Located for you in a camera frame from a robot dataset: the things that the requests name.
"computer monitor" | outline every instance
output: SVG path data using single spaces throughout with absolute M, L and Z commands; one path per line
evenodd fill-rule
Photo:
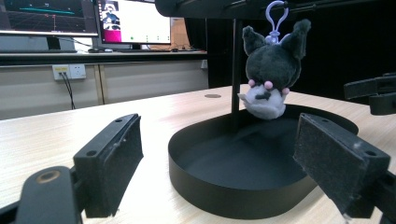
M 49 49 L 57 37 L 98 36 L 92 0 L 0 0 L 0 35 L 45 36 Z
M 102 44 L 170 45 L 171 19 L 153 2 L 98 0 Z

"power outlet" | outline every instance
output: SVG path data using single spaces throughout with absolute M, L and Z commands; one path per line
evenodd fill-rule
M 69 64 L 57 64 L 52 66 L 53 77 L 55 80 L 64 80 L 61 74 L 66 75 L 69 79 L 70 76 Z
M 69 64 L 70 75 L 72 79 L 86 78 L 85 65 L 82 63 Z

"black container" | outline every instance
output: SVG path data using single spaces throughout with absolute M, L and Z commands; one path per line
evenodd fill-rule
M 169 174 L 177 192 L 218 216 L 258 219 L 283 214 L 317 184 L 293 159 L 301 113 L 329 119 L 356 134 L 348 119 L 327 111 L 287 105 L 278 119 L 246 110 L 193 124 L 169 142 Z

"plush ear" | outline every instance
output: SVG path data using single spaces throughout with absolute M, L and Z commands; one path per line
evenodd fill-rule
M 242 93 L 238 93 L 238 97 L 239 99 L 241 99 L 243 102 L 250 104 L 250 102 L 247 99 L 247 96 L 245 94 Z
M 242 30 L 242 38 L 244 39 L 244 50 L 247 56 L 253 50 L 265 45 L 265 37 L 254 32 L 251 26 L 247 26 Z
M 305 56 L 306 35 L 311 29 L 311 21 L 304 19 L 294 24 L 293 32 L 285 36 L 280 45 L 294 58 L 301 60 Z

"kuromi plush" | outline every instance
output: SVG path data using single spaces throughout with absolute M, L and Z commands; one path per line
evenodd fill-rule
M 305 56 L 310 28 L 309 20 L 297 21 L 292 33 L 279 43 L 255 33 L 250 26 L 243 29 L 250 90 L 238 96 L 252 115 L 260 119 L 276 119 L 283 115 L 286 96 L 301 73 L 301 59 Z

